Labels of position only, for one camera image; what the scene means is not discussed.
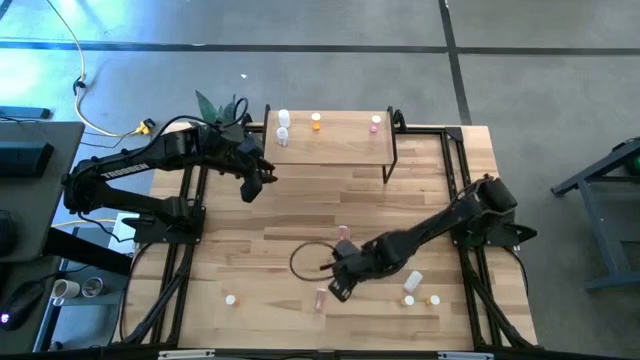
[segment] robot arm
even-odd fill
[[[333,252],[336,261],[321,270],[332,269],[334,280],[329,290],[345,302],[359,282],[395,274],[420,246],[447,231],[465,234],[465,243],[458,246],[483,245],[494,230],[504,231],[505,227],[507,237],[511,235],[507,241],[515,242],[511,245],[535,236],[534,230],[512,224],[516,205],[502,180],[485,175],[462,190],[446,209],[411,229],[384,233],[360,250],[341,240]]]
[[[264,160],[263,148],[254,134],[238,128],[227,130],[211,125],[198,125],[185,130],[156,136],[147,146],[122,150],[103,158],[82,160],[63,179],[64,205],[71,213],[89,213],[101,207],[153,214],[167,221],[188,216],[186,199],[150,198],[107,185],[107,181],[151,169],[166,171],[203,166],[242,177],[242,199],[251,202],[262,190],[263,183],[277,180],[275,167]],[[242,134],[239,141],[223,136],[224,131]]]

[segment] wood grain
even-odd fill
[[[322,115],[320,130],[311,114]],[[380,116],[378,132],[369,131]],[[289,145],[278,145],[278,111],[269,112],[265,158],[273,164],[389,165],[393,162],[389,113],[385,111],[289,111]]]
[[[487,172],[497,175],[488,128],[465,127],[464,136],[472,178]],[[354,242],[362,244],[381,232],[412,226],[446,206],[438,138],[401,135],[398,147],[402,155],[387,185],[380,171],[368,173],[367,168],[279,165],[275,174],[280,180],[265,185],[252,204],[240,200],[240,181],[210,172],[204,201],[207,223],[196,248],[180,346],[472,349],[460,262],[448,235],[422,246],[398,274],[359,284],[346,303],[329,295],[322,314],[314,313],[313,304],[316,288],[327,282],[303,282],[288,270],[289,255],[298,245],[309,240],[335,243],[338,225],[348,225]],[[178,194],[181,178],[180,171],[156,171],[152,195]],[[127,333],[158,295],[166,251],[166,245],[156,244],[138,264],[126,307]],[[294,266],[316,276],[317,266],[329,260],[327,249],[308,247]],[[496,248],[487,248],[487,261],[496,301],[522,335],[535,343],[518,263]],[[424,279],[415,292],[416,305],[403,307],[402,283],[412,270]],[[228,294],[237,297],[237,306],[224,304]],[[425,305],[423,301],[434,294],[442,303]],[[489,341],[483,310],[480,320]],[[170,323],[167,316],[165,329]]]

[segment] concrete floor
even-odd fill
[[[54,3],[84,41],[445,45],[437,0]],[[448,6],[458,46],[640,47],[637,1],[449,0]],[[0,41],[42,39],[69,35],[44,1],[14,1],[0,20]],[[267,102],[290,109],[393,105],[409,123],[460,124],[447,54],[89,51],[86,57],[91,89],[84,113],[112,131],[148,117],[197,114],[195,89],[220,103],[233,93],[246,96],[257,119]],[[461,55],[460,64],[472,123],[490,127],[501,175],[520,203],[519,222],[539,231],[521,255],[540,344],[639,357],[640,290],[582,289],[604,272],[599,252],[577,194],[554,199],[548,189],[640,133],[640,58]],[[0,99],[75,120],[71,83],[78,73],[75,51],[0,50]],[[77,160],[111,152],[82,146]],[[146,192],[150,182],[151,174],[141,174],[118,186]],[[55,220],[69,219],[59,209]]]

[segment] white cap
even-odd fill
[[[416,302],[416,300],[411,295],[407,295],[407,296],[404,297],[405,305],[413,305],[415,302]]]

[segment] computer mouse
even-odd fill
[[[16,224],[7,210],[0,210],[0,256],[11,253],[18,241]]]
[[[18,286],[0,307],[0,328],[11,331],[22,326],[43,294],[41,281],[27,281]]]

